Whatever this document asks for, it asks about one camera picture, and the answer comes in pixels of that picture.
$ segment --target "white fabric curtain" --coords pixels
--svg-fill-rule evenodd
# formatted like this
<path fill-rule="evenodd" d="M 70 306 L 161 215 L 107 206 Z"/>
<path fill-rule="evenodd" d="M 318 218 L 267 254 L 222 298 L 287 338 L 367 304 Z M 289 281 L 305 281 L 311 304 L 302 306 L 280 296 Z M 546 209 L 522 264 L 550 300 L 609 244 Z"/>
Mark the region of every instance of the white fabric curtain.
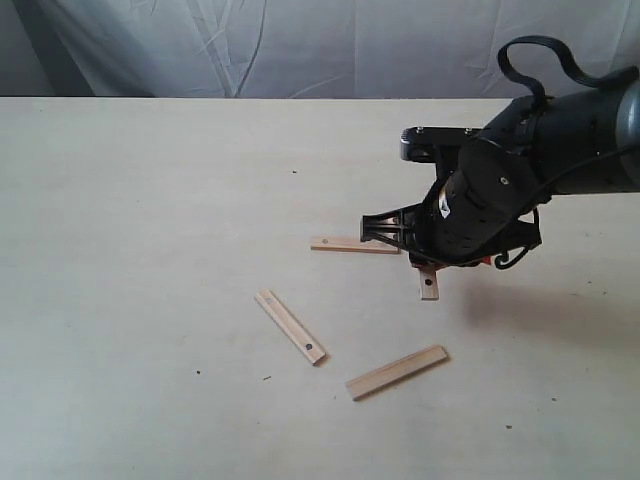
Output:
<path fill-rule="evenodd" d="M 640 63 L 640 0 L 46 0 L 98 95 L 510 97 L 495 55 L 560 38 L 585 71 Z M 576 90 L 550 51 L 514 64 Z"/>

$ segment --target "white table surface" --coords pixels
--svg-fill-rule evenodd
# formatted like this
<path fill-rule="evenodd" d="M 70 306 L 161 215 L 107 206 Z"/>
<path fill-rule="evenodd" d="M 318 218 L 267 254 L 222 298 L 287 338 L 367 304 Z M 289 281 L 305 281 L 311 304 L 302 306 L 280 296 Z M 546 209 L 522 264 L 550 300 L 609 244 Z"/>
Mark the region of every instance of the white table surface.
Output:
<path fill-rule="evenodd" d="M 0 100 L 0 477 L 638 478 L 639 196 L 555 199 L 541 247 L 436 303 L 405 255 L 309 250 L 422 199 L 403 128 L 505 104 Z M 351 401 L 433 343 L 453 360 Z"/>

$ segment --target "robotic arm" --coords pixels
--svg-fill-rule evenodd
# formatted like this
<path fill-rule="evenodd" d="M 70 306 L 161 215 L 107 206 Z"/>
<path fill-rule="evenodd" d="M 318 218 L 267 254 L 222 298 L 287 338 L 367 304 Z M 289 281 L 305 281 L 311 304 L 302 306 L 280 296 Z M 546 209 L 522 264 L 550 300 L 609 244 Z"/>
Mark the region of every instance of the robotic arm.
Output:
<path fill-rule="evenodd" d="M 550 48 L 567 76 L 590 89 L 548 97 L 511 65 L 507 50 L 518 43 Z M 480 130 L 405 130 L 402 158 L 435 164 L 437 179 L 422 203 L 364 216 L 362 241 L 406 250 L 419 267 L 475 266 L 496 256 L 504 270 L 542 243 L 537 206 L 554 195 L 640 191 L 637 67 L 590 77 L 564 43 L 542 36 L 509 42 L 498 65 L 532 95 L 513 100 Z M 530 212 L 533 223 L 520 220 Z"/>

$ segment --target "wooden block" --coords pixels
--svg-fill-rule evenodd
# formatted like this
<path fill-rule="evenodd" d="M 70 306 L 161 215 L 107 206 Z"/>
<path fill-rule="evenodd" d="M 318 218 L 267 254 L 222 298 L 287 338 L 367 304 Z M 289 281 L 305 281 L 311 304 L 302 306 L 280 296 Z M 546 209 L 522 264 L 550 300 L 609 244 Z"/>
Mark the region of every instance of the wooden block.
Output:
<path fill-rule="evenodd" d="M 434 268 L 421 268 L 420 272 L 420 300 L 438 300 L 438 277 Z"/>
<path fill-rule="evenodd" d="M 351 398 L 357 401 L 448 358 L 449 356 L 443 347 L 432 345 L 429 348 L 348 381 L 347 390 L 349 390 Z"/>
<path fill-rule="evenodd" d="M 378 240 L 361 242 L 353 237 L 313 237 L 311 250 L 331 250 L 334 252 L 390 253 L 398 254 L 400 249 Z"/>
<path fill-rule="evenodd" d="M 298 347 L 298 350 L 311 362 L 311 365 L 317 364 L 326 356 L 327 353 L 322 346 L 314 340 L 271 290 L 262 290 L 256 294 L 255 298 L 264 311 Z"/>

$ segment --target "small wooden plank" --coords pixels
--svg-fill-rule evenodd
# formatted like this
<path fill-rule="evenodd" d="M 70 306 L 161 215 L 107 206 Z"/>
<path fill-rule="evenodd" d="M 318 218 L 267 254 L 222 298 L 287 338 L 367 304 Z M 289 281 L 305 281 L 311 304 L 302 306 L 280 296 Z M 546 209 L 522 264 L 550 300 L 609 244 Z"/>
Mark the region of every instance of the small wooden plank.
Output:
<path fill-rule="evenodd" d="M 353 237 L 313 237 L 311 250 L 330 250 L 333 252 L 389 253 L 398 254 L 400 249 L 392 245 L 370 240 L 361 242 Z"/>
<path fill-rule="evenodd" d="M 271 290 L 258 292 L 255 299 L 293 344 L 298 347 L 298 350 L 302 352 L 305 358 L 311 362 L 311 365 L 316 365 L 327 355 L 322 346 L 305 330 L 298 319 L 278 300 Z"/>
<path fill-rule="evenodd" d="M 358 401 L 385 387 L 408 378 L 422 370 L 447 360 L 449 356 L 440 345 L 420 350 L 347 382 L 347 390 Z"/>
<path fill-rule="evenodd" d="M 440 291 L 435 268 L 423 267 L 418 271 L 420 272 L 420 300 L 438 300 Z"/>

